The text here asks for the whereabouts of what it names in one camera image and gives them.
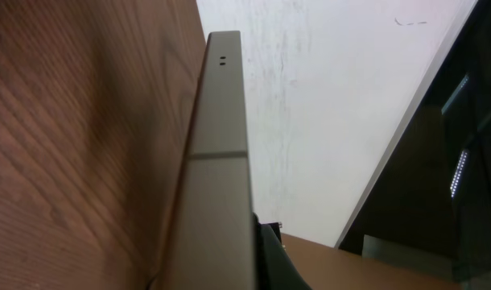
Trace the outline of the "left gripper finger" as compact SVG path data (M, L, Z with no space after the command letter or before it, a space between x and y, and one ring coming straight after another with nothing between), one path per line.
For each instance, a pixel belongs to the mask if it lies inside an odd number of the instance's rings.
M257 290L311 290L283 247L278 222L261 223L253 213Z

